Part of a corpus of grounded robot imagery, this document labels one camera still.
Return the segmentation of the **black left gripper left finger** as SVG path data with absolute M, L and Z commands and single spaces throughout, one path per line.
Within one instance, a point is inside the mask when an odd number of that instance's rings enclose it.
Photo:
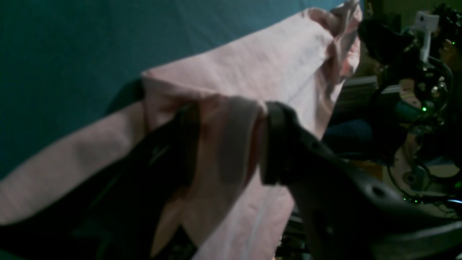
M 128 155 L 38 214 L 1 227 L 1 250 L 25 260 L 148 260 L 161 212 L 190 186 L 200 133 L 191 103 Z

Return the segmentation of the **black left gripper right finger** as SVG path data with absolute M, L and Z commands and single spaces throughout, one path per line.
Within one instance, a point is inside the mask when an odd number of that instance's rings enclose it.
M 461 221 L 445 220 L 337 158 L 287 105 L 266 102 L 260 176 L 287 187 L 314 260 L 454 260 Z

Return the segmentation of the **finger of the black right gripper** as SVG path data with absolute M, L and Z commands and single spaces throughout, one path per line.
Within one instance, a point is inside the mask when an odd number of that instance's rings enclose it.
M 374 18 L 361 21 L 357 32 L 368 56 L 382 65 L 390 64 L 414 42 L 413 35 L 396 32 Z

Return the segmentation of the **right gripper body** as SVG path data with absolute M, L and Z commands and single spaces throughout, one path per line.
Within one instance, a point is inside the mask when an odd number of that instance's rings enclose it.
M 413 35 L 414 42 L 390 64 L 382 65 L 382 80 L 375 92 L 375 102 L 384 101 L 382 95 L 388 87 L 410 80 L 411 89 L 402 90 L 394 105 L 397 117 L 400 120 L 442 120 L 453 89 L 452 72 L 433 56 L 429 56 L 427 63 L 420 60 L 423 33 L 406 34 Z

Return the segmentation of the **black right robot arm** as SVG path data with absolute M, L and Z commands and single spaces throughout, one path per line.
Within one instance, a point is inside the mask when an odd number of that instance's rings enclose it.
M 402 32 L 369 18 L 358 35 L 381 65 L 367 117 L 394 130 L 381 151 L 388 176 L 406 202 L 444 206 L 446 217 L 461 219 L 461 171 L 439 177 L 428 169 L 446 161 L 461 168 L 461 75 L 443 56 L 461 54 L 460 16 L 419 13 Z

